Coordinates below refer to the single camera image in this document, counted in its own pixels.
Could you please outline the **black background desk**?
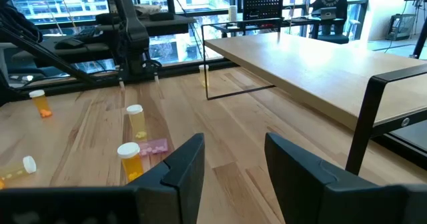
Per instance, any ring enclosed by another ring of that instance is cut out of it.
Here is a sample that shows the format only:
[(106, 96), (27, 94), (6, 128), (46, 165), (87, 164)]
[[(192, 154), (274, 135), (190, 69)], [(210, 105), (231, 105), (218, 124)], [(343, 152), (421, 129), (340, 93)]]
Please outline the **black background desk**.
[(292, 28), (304, 25), (317, 25), (320, 19), (297, 17), (295, 19), (258, 19), (252, 21), (236, 21), (229, 23), (213, 24), (212, 27), (222, 33), (222, 37), (226, 37), (228, 33), (243, 33), (244, 35), (250, 31), (273, 30), (279, 31), (283, 28)]

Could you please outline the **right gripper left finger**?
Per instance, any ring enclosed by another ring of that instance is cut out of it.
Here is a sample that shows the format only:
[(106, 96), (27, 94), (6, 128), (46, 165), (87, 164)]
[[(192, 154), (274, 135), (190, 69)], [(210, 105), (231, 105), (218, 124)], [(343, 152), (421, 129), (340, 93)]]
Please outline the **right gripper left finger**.
[(136, 179), (140, 224), (196, 224), (203, 189), (205, 141), (196, 133)]

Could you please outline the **grey box machine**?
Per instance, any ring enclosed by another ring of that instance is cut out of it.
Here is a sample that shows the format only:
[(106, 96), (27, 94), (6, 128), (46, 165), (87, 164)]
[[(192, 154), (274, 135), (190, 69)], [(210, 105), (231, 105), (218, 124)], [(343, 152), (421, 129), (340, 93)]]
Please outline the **grey box machine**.
[(390, 41), (408, 39), (411, 35), (415, 18), (415, 14), (395, 14), (391, 16), (386, 39)]

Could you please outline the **black tripod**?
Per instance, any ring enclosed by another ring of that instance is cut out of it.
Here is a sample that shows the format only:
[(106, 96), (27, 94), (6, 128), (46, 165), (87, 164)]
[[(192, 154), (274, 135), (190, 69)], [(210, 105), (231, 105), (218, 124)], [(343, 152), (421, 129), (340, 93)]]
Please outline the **black tripod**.
[(412, 1), (413, 6), (415, 6), (415, 27), (418, 26), (418, 16), (420, 10), (422, 10), (422, 17), (424, 18), (424, 23), (418, 34), (418, 40), (415, 44), (415, 48), (413, 53), (410, 55), (410, 58), (419, 59), (422, 54), (424, 44), (427, 41), (427, 0), (404, 0), (405, 4), (407, 4), (409, 1)]

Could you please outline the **white cloth bundle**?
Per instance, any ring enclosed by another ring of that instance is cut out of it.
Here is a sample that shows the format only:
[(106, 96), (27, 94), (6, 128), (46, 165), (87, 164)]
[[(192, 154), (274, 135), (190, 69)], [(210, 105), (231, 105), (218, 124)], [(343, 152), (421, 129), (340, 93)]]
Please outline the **white cloth bundle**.
[(134, 5), (138, 16), (149, 16), (161, 12), (161, 5)]

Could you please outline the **pink pill bottle white cap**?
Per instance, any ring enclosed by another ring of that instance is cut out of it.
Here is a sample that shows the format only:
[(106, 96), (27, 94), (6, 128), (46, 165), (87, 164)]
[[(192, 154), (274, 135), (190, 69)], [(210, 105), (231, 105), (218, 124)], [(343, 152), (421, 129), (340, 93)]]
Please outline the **pink pill bottle white cap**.
[(160, 154), (168, 152), (167, 139), (156, 139), (146, 142), (138, 143), (140, 148), (140, 155), (146, 156), (151, 154)]

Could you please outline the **black diagonal desk beam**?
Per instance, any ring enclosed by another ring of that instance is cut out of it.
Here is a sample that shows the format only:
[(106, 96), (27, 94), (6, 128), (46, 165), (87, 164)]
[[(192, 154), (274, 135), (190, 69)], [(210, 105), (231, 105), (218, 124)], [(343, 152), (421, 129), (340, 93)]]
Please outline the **black diagonal desk beam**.
[(58, 68), (59, 70), (66, 72), (67, 74), (76, 78), (77, 80), (80, 80), (88, 84), (95, 83), (95, 79), (92, 78), (89, 74), (84, 73), (83, 71), (70, 66), (70, 64), (68, 64), (58, 55), (42, 47), (36, 41), (30, 40), (30, 38), (25, 37), (23, 34), (15, 30), (6, 21), (3, 21), (1, 19), (0, 19), (0, 35), (4, 37), (8, 42), (32, 54), (34, 57), (48, 64), (51, 64), (52, 66)]

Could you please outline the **orange pill bottle white cap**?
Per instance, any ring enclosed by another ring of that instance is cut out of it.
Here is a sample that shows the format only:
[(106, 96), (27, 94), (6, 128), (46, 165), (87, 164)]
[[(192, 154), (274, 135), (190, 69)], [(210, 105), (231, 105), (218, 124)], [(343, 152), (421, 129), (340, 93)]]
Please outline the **orange pill bottle white cap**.
[(44, 90), (35, 90), (29, 93), (30, 98), (32, 98), (40, 116), (42, 118), (52, 116), (52, 111), (47, 102)]

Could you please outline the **yellow pill bottle white cap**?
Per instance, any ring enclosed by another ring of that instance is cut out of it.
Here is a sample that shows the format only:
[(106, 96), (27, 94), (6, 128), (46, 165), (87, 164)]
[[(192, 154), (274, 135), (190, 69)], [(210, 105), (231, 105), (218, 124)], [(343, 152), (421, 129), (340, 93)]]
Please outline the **yellow pill bottle white cap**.
[(37, 164), (32, 156), (22, 158), (20, 162), (0, 167), (0, 180), (10, 181), (12, 179), (30, 175), (37, 170)]
[(126, 109), (133, 129), (133, 137), (137, 141), (147, 140), (145, 116), (141, 105), (130, 105)]
[(132, 182), (143, 175), (143, 163), (141, 160), (140, 147), (137, 143), (129, 142), (117, 148), (117, 154), (121, 159), (127, 180)]

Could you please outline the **black office chair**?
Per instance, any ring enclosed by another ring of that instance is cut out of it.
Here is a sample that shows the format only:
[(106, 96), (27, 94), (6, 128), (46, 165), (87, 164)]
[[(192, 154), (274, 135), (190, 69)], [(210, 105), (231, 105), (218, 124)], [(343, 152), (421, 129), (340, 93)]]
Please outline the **black office chair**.
[(347, 44), (350, 31), (361, 22), (348, 20), (348, 0), (315, 0), (312, 3), (312, 17), (320, 19), (317, 40), (335, 44)]

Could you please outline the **black box device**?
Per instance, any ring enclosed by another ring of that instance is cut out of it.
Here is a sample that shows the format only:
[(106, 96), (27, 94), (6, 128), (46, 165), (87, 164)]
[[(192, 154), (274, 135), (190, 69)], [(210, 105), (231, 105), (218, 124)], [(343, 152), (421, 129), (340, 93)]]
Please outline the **black box device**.
[(159, 12), (149, 15), (150, 21), (171, 21), (175, 19), (175, 15), (169, 12)]

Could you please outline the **black jacket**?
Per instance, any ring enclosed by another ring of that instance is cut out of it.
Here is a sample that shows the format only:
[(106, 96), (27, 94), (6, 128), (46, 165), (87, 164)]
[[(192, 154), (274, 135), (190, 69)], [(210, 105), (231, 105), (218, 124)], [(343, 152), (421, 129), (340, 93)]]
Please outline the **black jacket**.
[(43, 34), (36, 25), (28, 20), (22, 13), (9, 4), (9, 0), (0, 0), (0, 20), (5, 21), (14, 29), (22, 32), (25, 36), (40, 43)]

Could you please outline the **black perforated panel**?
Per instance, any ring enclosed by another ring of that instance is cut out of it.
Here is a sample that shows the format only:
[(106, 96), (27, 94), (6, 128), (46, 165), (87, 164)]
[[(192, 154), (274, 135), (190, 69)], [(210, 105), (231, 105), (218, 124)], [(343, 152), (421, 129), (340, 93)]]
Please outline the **black perforated panel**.
[(243, 0), (243, 20), (282, 17), (283, 0)]

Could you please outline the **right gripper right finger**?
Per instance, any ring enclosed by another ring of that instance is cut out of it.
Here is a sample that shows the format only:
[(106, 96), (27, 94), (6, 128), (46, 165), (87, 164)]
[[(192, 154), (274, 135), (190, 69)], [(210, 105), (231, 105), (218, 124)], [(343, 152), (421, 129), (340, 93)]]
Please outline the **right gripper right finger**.
[(379, 186), (266, 133), (270, 180), (286, 224), (401, 224), (401, 186)]

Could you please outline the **wooden shelf black metal frame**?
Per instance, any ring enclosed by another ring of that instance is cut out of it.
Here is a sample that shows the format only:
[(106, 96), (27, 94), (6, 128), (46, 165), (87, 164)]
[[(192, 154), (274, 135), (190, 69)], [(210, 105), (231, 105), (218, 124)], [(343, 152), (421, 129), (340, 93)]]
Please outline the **wooden shelf black metal frame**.
[(353, 174), (371, 139), (427, 121), (427, 63), (419, 59), (280, 32), (203, 46), (351, 129)]

